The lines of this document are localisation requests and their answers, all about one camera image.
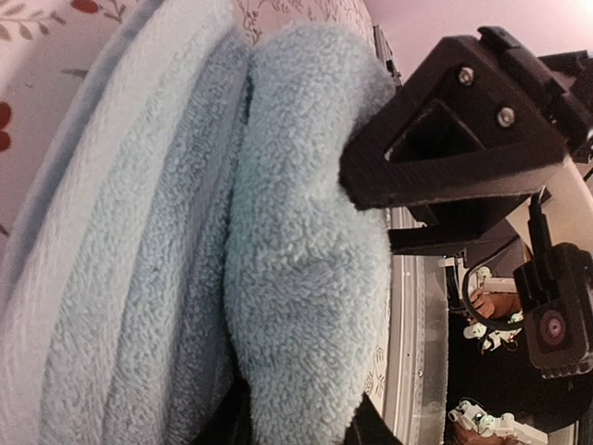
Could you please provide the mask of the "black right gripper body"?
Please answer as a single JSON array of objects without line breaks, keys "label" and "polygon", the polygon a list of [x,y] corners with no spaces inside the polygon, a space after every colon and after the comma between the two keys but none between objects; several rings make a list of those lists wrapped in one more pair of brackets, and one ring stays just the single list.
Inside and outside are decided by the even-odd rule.
[{"label": "black right gripper body", "polygon": [[564,137],[575,160],[592,159],[592,53],[586,50],[535,56],[508,31],[478,29],[480,44]]}]

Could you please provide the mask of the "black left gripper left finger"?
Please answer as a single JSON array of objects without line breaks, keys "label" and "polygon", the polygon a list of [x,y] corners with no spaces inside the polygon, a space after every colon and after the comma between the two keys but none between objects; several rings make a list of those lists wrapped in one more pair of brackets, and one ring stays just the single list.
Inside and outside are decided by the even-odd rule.
[{"label": "black left gripper left finger", "polygon": [[192,445],[249,445],[252,443],[250,388],[237,377]]}]

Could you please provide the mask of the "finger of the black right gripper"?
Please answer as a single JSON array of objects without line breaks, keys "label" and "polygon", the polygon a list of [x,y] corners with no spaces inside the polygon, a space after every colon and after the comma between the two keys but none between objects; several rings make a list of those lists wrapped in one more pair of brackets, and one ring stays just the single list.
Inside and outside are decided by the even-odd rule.
[{"label": "finger of the black right gripper", "polygon": [[410,202],[406,209],[424,226],[389,230],[391,252],[395,255],[454,255],[480,240],[530,197],[530,194],[523,194]]},{"label": "finger of the black right gripper", "polygon": [[519,196],[566,154],[480,36],[449,36],[345,147],[339,179],[360,210]]}]

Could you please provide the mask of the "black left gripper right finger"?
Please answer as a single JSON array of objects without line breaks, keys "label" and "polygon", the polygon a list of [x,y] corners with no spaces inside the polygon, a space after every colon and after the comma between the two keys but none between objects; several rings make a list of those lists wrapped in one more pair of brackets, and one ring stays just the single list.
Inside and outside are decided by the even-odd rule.
[{"label": "black left gripper right finger", "polygon": [[343,445],[398,445],[398,439],[376,410],[368,396],[363,396],[346,430]]}]

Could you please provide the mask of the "operator hand with controller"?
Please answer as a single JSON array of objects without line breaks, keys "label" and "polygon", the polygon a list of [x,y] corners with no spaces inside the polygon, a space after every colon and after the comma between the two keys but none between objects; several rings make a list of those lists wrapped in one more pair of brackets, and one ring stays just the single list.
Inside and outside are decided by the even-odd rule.
[{"label": "operator hand with controller", "polygon": [[476,289],[470,296],[473,308],[484,318],[495,321],[509,321],[522,310],[517,293],[487,292]]}]

